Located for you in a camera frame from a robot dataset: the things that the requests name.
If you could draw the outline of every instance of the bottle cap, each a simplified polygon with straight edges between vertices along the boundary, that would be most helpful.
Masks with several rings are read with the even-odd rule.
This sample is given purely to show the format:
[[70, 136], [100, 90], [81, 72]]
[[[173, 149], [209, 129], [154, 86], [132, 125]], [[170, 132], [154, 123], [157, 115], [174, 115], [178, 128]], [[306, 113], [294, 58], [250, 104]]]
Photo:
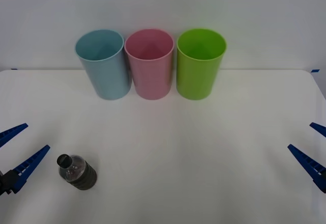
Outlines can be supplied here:
[[57, 159], [57, 164], [63, 168], [66, 169], [71, 166], [72, 164], [72, 158], [68, 154], [62, 154]]

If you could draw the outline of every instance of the white backdrop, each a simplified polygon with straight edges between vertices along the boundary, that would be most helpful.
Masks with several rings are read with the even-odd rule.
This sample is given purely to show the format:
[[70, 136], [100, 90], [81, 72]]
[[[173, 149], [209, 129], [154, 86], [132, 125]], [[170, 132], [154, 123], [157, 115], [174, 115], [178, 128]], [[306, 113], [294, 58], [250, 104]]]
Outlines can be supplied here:
[[326, 0], [0, 0], [0, 70], [81, 68], [74, 44], [99, 28], [191, 27], [228, 41], [222, 68], [322, 68]]

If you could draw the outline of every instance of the plastic cup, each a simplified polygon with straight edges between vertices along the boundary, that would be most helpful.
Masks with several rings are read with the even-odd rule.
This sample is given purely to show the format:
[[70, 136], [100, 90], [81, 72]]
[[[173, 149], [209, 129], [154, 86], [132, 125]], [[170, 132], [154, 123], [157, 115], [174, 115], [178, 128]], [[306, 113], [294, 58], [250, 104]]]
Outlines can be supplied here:
[[127, 38], [133, 83], [142, 98], [155, 100], [169, 93], [173, 48], [173, 38], [158, 29], [140, 30]]
[[206, 98], [212, 90], [226, 41], [217, 32], [191, 29], [177, 41], [177, 90], [187, 99]]
[[97, 94], [108, 100], [125, 96], [131, 80], [124, 60], [123, 37], [115, 31], [97, 30], [83, 35], [75, 51]]

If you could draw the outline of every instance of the bottle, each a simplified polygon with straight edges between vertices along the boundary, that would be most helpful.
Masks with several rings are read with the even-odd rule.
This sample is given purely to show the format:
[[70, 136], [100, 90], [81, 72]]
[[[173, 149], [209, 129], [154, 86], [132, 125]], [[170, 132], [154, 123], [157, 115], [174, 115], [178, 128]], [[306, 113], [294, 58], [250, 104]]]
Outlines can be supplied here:
[[95, 170], [78, 155], [62, 154], [58, 157], [57, 164], [60, 176], [79, 190], [90, 189], [96, 183]]

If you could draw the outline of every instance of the white tabletop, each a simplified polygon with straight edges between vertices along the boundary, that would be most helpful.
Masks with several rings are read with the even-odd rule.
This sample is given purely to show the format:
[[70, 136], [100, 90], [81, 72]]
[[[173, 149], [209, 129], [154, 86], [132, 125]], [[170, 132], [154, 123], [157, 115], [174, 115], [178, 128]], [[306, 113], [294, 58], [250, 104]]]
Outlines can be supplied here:
[[[156, 101], [134, 87], [106, 101], [84, 71], [0, 73], [0, 131], [29, 127], [0, 149], [6, 172], [51, 146], [18, 194], [0, 197], [2, 224], [307, 224], [326, 195], [287, 149], [326, 165], [326, 102], [300, 70], [221, 70], [212, 94]], [[80, 191], [56, 164], [79, 154], [98, 172]]]

